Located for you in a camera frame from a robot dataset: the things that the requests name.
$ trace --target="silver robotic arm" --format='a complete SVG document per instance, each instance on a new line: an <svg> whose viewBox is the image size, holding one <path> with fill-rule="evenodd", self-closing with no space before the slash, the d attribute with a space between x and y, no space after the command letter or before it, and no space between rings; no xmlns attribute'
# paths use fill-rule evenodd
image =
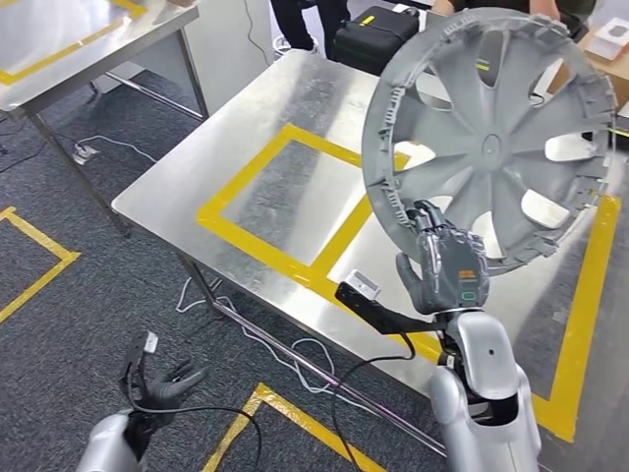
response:
<svg viewBox="0 0 629 472"><path fill-rule="evenodd" d="M337 298L382 334L438 334L443 351L428 389L453 472L538 471L541 441L528 379L505 328L481 308L489 284L482 240L428 201L415 203L408 216L422 277L404 254L396 266L413 307L434 322L385 308L356 272L339 286Z"/></svg>
<svg viewBox="0 0 629 472"><path fill-rule="evenodd" d="M149 331L133 340L118 378L120 389L133 408L109 416L95 426L76 472L146 471L144 454L152 436L171 423L173 411L179 408L192 387L207 377L206 369L188 376L193 370L188 359L147 382L144 376L145 356L155 353L157 343L158 337ZM134 390L138 392L137 398Z"/></svg>

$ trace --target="black bag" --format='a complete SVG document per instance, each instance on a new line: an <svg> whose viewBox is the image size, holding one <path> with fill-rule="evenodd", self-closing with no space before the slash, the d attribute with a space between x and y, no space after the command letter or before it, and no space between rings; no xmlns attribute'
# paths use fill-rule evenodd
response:
<svg viewBox="0 0 629 472"><path fill-rule="evenodd" d="M418 31L418 18L371 7L338 31L335 60L379 76L400 47Z"/></svg>

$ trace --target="person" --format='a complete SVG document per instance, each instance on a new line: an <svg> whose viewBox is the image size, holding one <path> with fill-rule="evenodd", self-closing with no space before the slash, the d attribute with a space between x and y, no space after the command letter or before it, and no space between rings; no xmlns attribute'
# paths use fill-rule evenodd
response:
<svg viewBox="0 0 629 472"><path fill-rule="evenodd" d="M317 9L324 27L326 56L334 60L334 40L343 22L349 21L347 0L317 0ZM293 49L311 51L315 42L305 27L299 0L271 0L278 26Z"/></svg>
<svg viewBox="0 0 629 472"><path fill-rule="evenodd" d="M499 7L519 10L523 13L541 13L553 20L560 20L556 0L435 0L432 11L440 15L452 15L466 8Z"/></svg>

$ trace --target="black pants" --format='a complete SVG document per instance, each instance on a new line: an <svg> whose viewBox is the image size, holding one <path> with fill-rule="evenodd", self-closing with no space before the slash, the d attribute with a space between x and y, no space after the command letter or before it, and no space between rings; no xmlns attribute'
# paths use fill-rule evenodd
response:
<svg viewBox="0 0 629 472"><path fill-rule="evenodd" d="M278 26L294 49L312 49L314 43L305 28L297 0L271 0ZM326 56L334 59L334 39L341 22L349 20L347 0L317 0L319 17L324 26Z"/></svg>

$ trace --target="yellow square outline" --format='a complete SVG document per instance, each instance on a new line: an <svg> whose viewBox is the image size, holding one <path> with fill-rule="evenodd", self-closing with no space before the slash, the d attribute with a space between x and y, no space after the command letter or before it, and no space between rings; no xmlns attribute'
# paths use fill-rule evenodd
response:
<svg viewBox="0 0 629 472"><path fill-rule="evenodd" d="M301 429L336 451L339 455L349 460L347 451L340 441L340 438L317 420L308 416L299 408L286 401L284 398L275 393L264 383L259 383L253 393L242 408L243 411L250 416L253 416L256 411L262 403L269 405L275 410L280 412L285 417L293 421ZM221 440L219 446L205 464L201 472L215 472L220 464L221 459L234 439L241 433L247 424L249 419L239 415L227 430L227 433ZM353 445L349 447L361 470L365 472L386 472L373 460L356 449Z"/></svg>
<svg viewBox="0 0 629 472"><path fill-rule="evenodd" d="M0 0L0 8L6 7L6 6L11 5L12 3L15 3L15 1L16 0L5 0L5 1ZM109 1L111 3L112 3L113 5L116 6L116 7L124 8L124 10L127 10L129 13L129 17L130 17L132 19L138 18L140 16L144 15L146 12L146 9L145 7L143 7L141 5L136 5L135 3L133 3L130 0L109 0ZM90 34L89 36L87 36L85 38L78 40L77 42L71 44L71 45L69 45L68 47L66 47L64 49L62 49L60 51L56 52L54 54L51 54L51 55L48 56L48 57L44 57L44 59L41 59L40 61L37 61L34 64L31 64L31 65L29 65L29 66L28 66L25 69L22 69L21 71L16 72L15 74L10 74L8 72L3 71L3 70L0 69L0 84L5 85L5 86L11 86L11 85L14 84L17 81L20 81L20 80L23 79L24 77L29 76L30 74L35 73L38 70L43 69L46 66L48 66L48 65L52 64L54 62L58 61L58 60L62 59L63 57L66 57L69 54L71 54L71 53L72 53L72 52L74 52L77 49L80 49L80 48L81 48L83 46L86 46L86 45L87 45L91 42L96 41L97 39L99 39L99 38L103 37L106 34L110 33L113 30L117 30L118 28L120 28L121 26L122 26L122 18L120 18L120 17L116 18L112 23L110 23L110 24L109 24L109 25L107 25L104 28L99 29L98 31Z"/></svg>
<svg viewBox="0 0 629 472"><path fill-rule="evenodd" d="M327 274L371 214L371 207L367 196L361 199L310 266L296 261L220 215L227 204L290 141L314 148L357 167L361 165L360 155L355 152L290 123L287 124L258 155L199 208L197 222L249 256L355 316L335 298L337 285L328 279ZM620 208L619 199L601 197L575 289L551 396L545 399L535 393L532 394L533 409L537 422L564 441L572 443L574 440L578 403L585 381L592 332ZM402 343L399 336L392 337ZM436 363L441 352L438 341L428 334L415 333L410 337L418 353L431 362Z"/></svg>
<svg viewBox="0 0 629 472"><path fill-rule="evenodd" d="M73 253L64 249L62 246L53 241L32 224L15 214L14 206L9 206L0 211L0 221L8 219L10 223L19 229L22 233L35 241L35 243L47 249L60 259L58 263L49 269L48 272L35 280L22 294L18 295L6 307L0 310L0 324L10 317L15 310L21 307L31 297L44 288L47 283L59 275L60 272L70 264L76 261L81 253Z"/></svg>

